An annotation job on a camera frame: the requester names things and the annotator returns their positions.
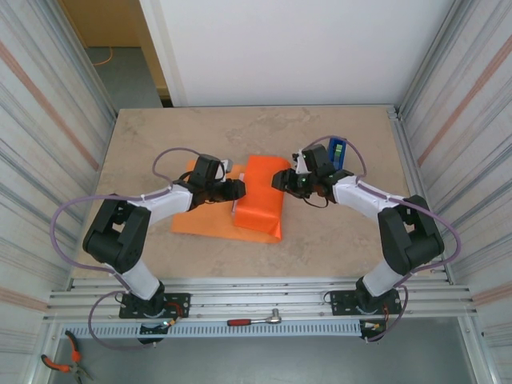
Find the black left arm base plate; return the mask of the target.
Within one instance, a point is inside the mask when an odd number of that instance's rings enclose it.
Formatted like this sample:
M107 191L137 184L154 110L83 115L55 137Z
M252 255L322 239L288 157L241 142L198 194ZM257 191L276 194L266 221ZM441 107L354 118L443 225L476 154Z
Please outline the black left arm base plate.
M188 318L190 294L163 293L144 301L132 294L124 294L118 316L123 319Z

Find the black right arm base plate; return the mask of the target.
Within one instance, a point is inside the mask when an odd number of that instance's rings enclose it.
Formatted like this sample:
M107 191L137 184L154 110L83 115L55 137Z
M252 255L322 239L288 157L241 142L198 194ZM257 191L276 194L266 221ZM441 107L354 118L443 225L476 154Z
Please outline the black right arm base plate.
M334 316L399 314L402 310L396 290L379 297L358 290L334 290L329 296Z

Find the tan wooden door jamb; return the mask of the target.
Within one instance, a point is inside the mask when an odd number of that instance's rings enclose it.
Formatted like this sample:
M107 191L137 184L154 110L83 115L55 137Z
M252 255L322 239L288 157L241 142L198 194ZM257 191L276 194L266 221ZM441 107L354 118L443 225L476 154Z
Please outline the tan wooden door jamb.
M162 71L162 67L160 65L160 61L158 59L157 51L155 49L155 45L153 39L150 34L150 29L148 27L148 23L146 20L146 16L142 7L142 2L144 0L135 0L136 5L138 7L137 11L134 11L134 14L138 16L138 21L136 27L138 28L138 39L142 49L142 53L146 60L146 64L148 65L150 75L153 79L154 85L158 92L158 96L160 97L162 104L164 107L173 107L173 101L171 97L171 93L166 84L166 80Z

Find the orange wrapping paper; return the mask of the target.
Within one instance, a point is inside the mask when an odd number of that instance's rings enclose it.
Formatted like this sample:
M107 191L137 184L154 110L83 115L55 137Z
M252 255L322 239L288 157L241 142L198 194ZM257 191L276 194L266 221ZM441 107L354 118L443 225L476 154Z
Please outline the orange wrapping paper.
M245 173L246 195L238 201L204 204L191 212L173 216L170 231L246 242L279 243L282 240L284 193L272 187L273 176L290 168L282 157L251 155L245 165L233 165L229 178Z

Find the blue tape dispenser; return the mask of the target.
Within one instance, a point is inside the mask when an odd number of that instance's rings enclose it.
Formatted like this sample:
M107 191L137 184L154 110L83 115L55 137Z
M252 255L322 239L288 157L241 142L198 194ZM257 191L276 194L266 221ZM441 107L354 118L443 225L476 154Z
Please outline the blue tape dispenser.
M339 138L331 138L327 147L329 160L336 170L343 168L346 154L346 142Z

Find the aluminium mounting rails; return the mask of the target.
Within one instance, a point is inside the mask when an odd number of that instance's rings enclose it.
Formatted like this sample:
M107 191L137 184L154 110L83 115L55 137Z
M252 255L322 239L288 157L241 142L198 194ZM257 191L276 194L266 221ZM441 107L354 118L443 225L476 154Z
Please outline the aluminium mounting rails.
M231 318L260 318L277 308L285 320L329 318L331 290L352 290L352 278L168 278L168 293L191 296L191 321L223 321ZM405 315L409 318L456 318L475 316L476 306L467 286L448 283L439 273L407 281ZM76 278L67 291L51 293L44 322L84 322L89 313L97 322L118 319L119 303L108 297L120 290L113 279Z

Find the red-handled ratchet wrench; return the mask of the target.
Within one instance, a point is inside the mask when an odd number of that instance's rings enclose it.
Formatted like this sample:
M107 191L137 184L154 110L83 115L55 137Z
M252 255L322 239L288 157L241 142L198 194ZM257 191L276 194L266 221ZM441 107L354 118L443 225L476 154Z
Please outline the red-handled ratchet wrench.
M251 319L251 318L239 318L239 319L230 319L226 322L228 326L251 326L255 324L280 324L282 322L282 317L280 316L279 310L277 308L272 309L271 316L267 318L260 319Z

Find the orange-handled pliers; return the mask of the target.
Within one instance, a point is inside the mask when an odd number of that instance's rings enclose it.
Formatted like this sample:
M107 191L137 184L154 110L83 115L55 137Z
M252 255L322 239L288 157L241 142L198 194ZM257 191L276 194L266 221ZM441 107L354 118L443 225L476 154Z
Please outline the orange-handled pliers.
M62 373L72 374L77 384L83 384L82 376L84 375L89 380L93 381L92 376L86 372L85 369L81 366L82 354L79 350L78 340L74 336L74 334L68 330L65 331L65 336L67 336L71 345L70 364L58 364L50 359L47 355L41 355L42 363L49 369L55 370Z

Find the aluminium frame post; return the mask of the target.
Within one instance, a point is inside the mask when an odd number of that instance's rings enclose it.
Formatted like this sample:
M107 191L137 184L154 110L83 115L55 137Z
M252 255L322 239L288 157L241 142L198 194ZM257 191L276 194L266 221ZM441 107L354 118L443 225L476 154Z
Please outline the aluminium frame post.
M450 7L444 17L438 32L434 36L434 40L426 51L426 54L418 68L416 75L413 77L409 88L401 103L397 106L396 111L400 119L409 113L409 110L416 103L421 89L425 86L428 77L434 70L438 57L449 40L450 31L453 29L454 19L458 14L461 0L451 0Z
M70 17L70 12L66 8L63 0L56 0L63 17L63 28L65 29L66 38L69 40L71 47L72 62L78 69L79 75L85 82L87 89L92 93L94 100L98 104L100 110L106 118L115 123L118 112L108 95L107 90L100 79L98 72L94 68L86 50L82 44L82 37L76 31L74 21Z

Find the aluminium side rail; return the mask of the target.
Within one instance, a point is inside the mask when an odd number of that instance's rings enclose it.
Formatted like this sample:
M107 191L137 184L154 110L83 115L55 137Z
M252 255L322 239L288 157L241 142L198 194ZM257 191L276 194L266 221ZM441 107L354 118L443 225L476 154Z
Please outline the aluminium side rail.
M387 114L408 190L411 194L419 194L424 197L425 200L428 200L419 168L417 162L414 160L413 152L406 136L405 126L400 119L398 109L395 106L388 107Z

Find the black electronics bracket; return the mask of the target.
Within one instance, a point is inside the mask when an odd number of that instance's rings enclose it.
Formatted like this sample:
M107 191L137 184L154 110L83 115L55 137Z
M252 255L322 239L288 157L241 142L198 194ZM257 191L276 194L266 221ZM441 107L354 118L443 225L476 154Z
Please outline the black electronics bracket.
M142 345L157 344L165 338L175 323L173 319L161 323L143 323L139 329L138 341Z
M388 321L385 319L368 319L359 322L361 336L360 338L369 344L378 342L383 338L383 334L387 330Z

